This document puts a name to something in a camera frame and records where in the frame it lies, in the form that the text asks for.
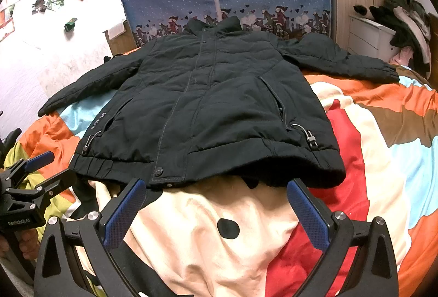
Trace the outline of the person left hand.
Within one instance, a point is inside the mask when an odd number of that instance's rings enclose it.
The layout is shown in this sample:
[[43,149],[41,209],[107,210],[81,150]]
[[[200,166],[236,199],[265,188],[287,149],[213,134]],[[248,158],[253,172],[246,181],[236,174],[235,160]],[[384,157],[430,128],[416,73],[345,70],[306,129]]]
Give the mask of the person left hand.
[[[24,230],[19,234],[19,248],[24,259],[36,260],[39,255],[40,242],[38,240],[38,231],[36,229]],[[0,254],[5,257],[6,252],[10,250],[7,240],[0,236]]]

